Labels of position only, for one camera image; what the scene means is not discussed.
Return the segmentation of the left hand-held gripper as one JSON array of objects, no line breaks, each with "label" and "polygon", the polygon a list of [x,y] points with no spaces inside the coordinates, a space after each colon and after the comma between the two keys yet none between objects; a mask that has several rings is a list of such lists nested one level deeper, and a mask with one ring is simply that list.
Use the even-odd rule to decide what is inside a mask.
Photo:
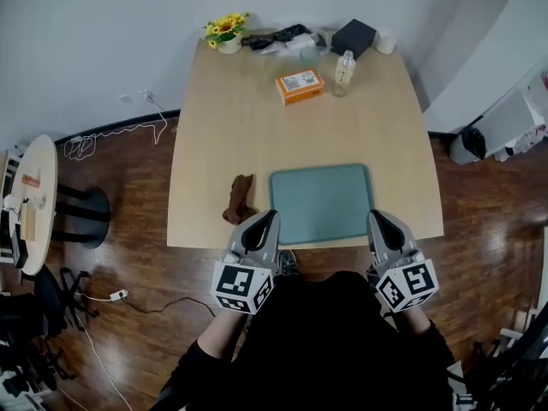
[{"label": "left hand-held gripper", "polygon": [[211,296],[223,309],[256,314],[274,289],[280,217],[257,213],[236,226],[230,250],[215,262]]}]

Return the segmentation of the brown cloth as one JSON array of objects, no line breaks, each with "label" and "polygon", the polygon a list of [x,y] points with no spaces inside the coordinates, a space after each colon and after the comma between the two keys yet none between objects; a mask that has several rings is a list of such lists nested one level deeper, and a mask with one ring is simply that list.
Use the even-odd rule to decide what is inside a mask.
[{"label": "brown cloth", "polygon": [[223,219],[238,226],[245,222],[258,211],[247,204],[247,195],[253,185],[253,175],[244,176],[238,175],[231,186],[229,203],[223,211]]}]

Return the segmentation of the green tray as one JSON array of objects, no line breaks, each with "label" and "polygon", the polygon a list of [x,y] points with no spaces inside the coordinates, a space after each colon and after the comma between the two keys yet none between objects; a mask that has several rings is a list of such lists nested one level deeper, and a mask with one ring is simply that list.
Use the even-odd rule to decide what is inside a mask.
[{"label": "green tray", "polygon": [[296,245],[367,235],[366,217],[374,207],[364,164],[339,164],[272,173],[271,209],[280,215],[279,243]]}]

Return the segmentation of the person's left forearm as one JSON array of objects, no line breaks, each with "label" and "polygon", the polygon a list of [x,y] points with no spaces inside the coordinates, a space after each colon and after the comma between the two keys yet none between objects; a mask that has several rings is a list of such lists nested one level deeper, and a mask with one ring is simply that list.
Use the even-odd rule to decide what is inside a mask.
[{"label": "person's left forearm", "polygon": [[231,360],[247,319],[246,313],[223,309],[199,336],[198,345],[213,358]]}]

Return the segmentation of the person's shoe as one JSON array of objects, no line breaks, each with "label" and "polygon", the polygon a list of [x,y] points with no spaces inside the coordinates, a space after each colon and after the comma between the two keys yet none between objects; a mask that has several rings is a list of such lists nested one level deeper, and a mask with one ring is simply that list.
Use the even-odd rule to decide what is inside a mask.
[{"label": "person's shoe", "polygon": [[277,266],[280,275],[288,277],[300,275],[296,256],[290,249],[283,249],[278,252]]}]

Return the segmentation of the grey bin with black bag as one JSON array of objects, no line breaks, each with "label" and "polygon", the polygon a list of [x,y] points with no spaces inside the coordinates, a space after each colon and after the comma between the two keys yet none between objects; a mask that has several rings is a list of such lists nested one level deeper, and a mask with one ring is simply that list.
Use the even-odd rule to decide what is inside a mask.
[{"label": "grey bin with black bag", "polygon": [[485,137],[475,127],[464,128],[450,144],[450,159],[459,165],[483,160],[485,155]]}]

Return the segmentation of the person's black clothing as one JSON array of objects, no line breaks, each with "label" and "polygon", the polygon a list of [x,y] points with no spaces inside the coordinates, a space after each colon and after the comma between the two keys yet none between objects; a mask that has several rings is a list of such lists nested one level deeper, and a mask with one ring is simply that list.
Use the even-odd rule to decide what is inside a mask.
[{"label": "person's black clothing", "polygon": [[398,334],[367,280],[280,276],[231,360],[192,343],[150,411],[452,411],[454,356],[432,322]]}]

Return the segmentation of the orange cardboard box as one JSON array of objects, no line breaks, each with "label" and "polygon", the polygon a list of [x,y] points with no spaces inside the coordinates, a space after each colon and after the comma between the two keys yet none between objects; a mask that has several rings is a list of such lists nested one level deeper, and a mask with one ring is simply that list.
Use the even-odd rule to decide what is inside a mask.
[{"label": "orange cardboard box", "polygon": [[318,97],[325,88],[324,80],[313,68],[277,77],[275,83],[283,105]]}]

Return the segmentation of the clear plastic bottle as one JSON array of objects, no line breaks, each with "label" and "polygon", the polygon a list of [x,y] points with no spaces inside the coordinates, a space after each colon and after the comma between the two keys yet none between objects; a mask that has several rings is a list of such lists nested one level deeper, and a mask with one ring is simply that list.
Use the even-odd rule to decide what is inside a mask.
[{"label": "clear plastic bottle", "polygon": [[354,53],[346,50],[337,60],[333,93],[337,97],[344,97],[347,94],[348,86],[352,79],[356,62]]}]

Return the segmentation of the white cabinet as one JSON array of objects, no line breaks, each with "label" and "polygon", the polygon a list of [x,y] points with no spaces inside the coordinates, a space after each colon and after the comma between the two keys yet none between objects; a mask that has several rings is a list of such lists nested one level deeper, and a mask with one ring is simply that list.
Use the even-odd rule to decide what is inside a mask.
[{"label": "white cabinet", "polygon": [[548,69],[516,88],[476,123],[485,139],[487,158],[505,148],[518,152],[531,146],[543,126],[548,131]]}]

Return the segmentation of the black equipment rack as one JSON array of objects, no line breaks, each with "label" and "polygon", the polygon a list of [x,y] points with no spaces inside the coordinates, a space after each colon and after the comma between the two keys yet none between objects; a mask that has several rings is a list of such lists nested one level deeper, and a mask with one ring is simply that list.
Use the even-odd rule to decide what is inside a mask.
[{"label": "black equipment rack", "polygon": [[464,380],[473,411],[548,411],[548,303],[513,343],[475,342]]}]

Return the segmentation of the clear plastic bag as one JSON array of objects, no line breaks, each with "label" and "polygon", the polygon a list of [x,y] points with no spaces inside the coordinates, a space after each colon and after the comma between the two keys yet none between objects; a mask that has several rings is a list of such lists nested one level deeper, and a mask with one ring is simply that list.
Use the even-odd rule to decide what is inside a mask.
[{"label": "clear plastic bag", "polygon": [[331,51],[332,33],[316,31],[295,36],[288,42],[275,41],[262,50],[253,53],[262,57],[299,57],[304,49],[314,49],[323,56]]}]

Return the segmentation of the round wooden side table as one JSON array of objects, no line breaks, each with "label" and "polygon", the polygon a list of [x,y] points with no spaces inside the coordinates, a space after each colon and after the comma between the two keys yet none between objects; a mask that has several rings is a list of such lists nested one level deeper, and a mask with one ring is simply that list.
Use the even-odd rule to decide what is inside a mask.
[{"label": "round wooden side table", "polygon": [[[36,210],[35,241],[25,241],[27,260],[22,271],[28,276],[39,272],[51,243],[55,205],[57,202],[57,149],[51,137],[37,137],[25,151],[16,171],[11,194],[21,203],[31,202]],[[40,179],[40,187],[32,188],[21,182],[23,175]],[[14,232],[20,224],[20,212],[9,211],[9,231]]]}]

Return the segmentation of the wooden block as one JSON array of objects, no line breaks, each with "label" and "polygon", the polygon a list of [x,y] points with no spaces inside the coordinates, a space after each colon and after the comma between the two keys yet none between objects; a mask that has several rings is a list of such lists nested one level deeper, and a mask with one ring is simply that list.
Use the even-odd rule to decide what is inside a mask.
[{"label": "wooden block", "polygon": [[24,241],[35,241],[36,210],[31,202],[21,204],[20,235]]}]

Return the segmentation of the white shelf frame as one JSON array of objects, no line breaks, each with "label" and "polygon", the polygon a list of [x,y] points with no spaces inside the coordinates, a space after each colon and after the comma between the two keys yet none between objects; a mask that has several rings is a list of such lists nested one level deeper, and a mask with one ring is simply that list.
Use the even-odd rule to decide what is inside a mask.
[{"label": "white shelf frame", "polygon": [[10,194],[21,157],[13,151],[0,153],[0,265],[14,264],[9,235],[9,212],[3,208]]}]

